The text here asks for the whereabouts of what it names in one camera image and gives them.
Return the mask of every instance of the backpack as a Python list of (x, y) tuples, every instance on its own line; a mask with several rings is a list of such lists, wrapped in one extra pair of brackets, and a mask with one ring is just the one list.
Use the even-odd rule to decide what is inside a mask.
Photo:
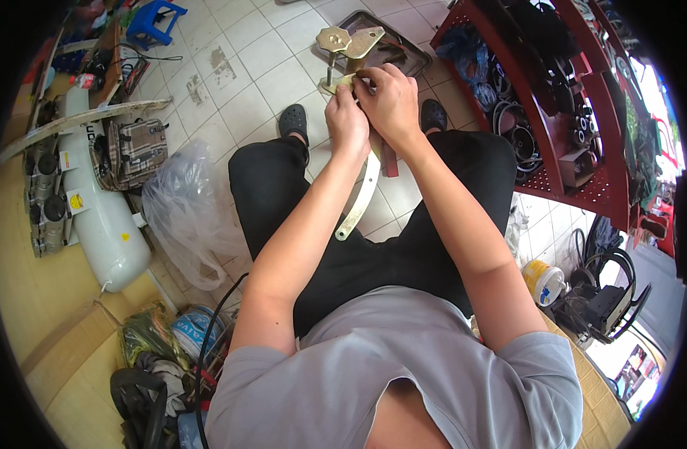
[(117, 125), (109, 123), (107, 135), (89, 142), (94, 176), (102, 190), (125, 191), (141, 187), (167, 159), (164, 130), (159, 119)]

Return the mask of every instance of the black crocs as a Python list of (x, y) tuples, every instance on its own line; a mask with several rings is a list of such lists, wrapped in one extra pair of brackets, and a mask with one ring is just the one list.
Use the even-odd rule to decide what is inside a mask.
[(286, 137), (292, 132), (301, 134), (306, 140), (306, 147), (308, 147), (308, 136), (306, 135), (306, 111), (301, 104), (292, 104), (284, 109), (279, 119), (279, 132), (281, 137)]
[(448, 120), (446, 110), (436, 100), (429, 98), (421, 105), (421, 131), (424, 133), (431, 128), (446, 130)]

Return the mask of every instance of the metal strip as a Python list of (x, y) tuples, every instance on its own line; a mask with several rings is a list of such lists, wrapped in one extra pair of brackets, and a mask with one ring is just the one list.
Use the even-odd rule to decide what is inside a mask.
[(351, 232), (356, 228), (358, 221), (366, 212), (366, 208), (369, 207), (369, 202), (371, 202), (371, 197), (374, 195), (376, 189), (376, 182), (379, 179), (379, 174), (381, 173), (381, 137), (376, 133), (373, 128), (371, 129), (371, 135), (369, 136), (369, 141), (371, 142), (371, 152), (366, 163), (366, 175), (364, 175), (364, 182), (361, 184), (361, 190), (358, 192), (358, 197), (351, 206), (351, 210), (348, 211), (348, 215), (341, 222), (336, 231), (334, 231), (334, 236), (336, 240), (344, 241), (348, 238)]

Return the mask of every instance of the metal tray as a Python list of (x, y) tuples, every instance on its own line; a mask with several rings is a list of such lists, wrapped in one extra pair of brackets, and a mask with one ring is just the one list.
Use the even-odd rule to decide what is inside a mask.
[[(408, 59), (406, 59), (405, 62), (394, 63), (394, 65), (400, 68), (403, 74), (406, 76), (419, 76), (433, 62), (433, 59), (427, 52), (424, 52), (418, 48), (415, 44), (411, 43), (411, 41), (402, 36), (401, 33), (394, 30), (389, 24), (377, 17), (374, 17), (368, 11), (361, 9), (353, 12), (350, 16), (344, 19), (341, 24), (339, 24), (339, 27), (348, 31), (349, 34), (353, 34), (361, 28), (384, 27), (384, 30), (386, 31), (384, 39), (398, 41), (401, 43), (401, 45), (406, 47)], [(318, 50), (326, 58), (329, 56), (328, 51), (320, 48)], [(369, 58), (366, 60), (366, 67), (378, 67), (384, 63), (384, 59), (390, 57), (391, 55), (393, 55), (392, 52), (379, 50), (378, 45), (376, 45), (369, 53)], [(343, 69), (346, 68), (346, 59), (337, 59), (336, 64), (339, 65), (341, 67), (341, 71), (343, 71)]]

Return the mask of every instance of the blue plastic stool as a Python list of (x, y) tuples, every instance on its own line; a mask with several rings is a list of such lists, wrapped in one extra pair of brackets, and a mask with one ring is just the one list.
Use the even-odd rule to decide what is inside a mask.
[[(174, 11), (174, 17), (171, 19), (166, 32), (159, 30), (155, 27), (154, 23), (157, 13), (163, 7)], [(181, 6), (169, 3), (166, 0), (154, 0), (151, 3), (147, 3), (137, 11), (132, 19), (132, 23), (126, 29), (126, 40), (139, 45), (144, 51), (147, 51), (153, 43), (151, 40), (161, 42), (163, 45), (169, 45), (171, 43), (169, 33), (174, 27), (174, 23), (176, 23), (179, 16), (186, 14), (186, 12), (187, 10)]]

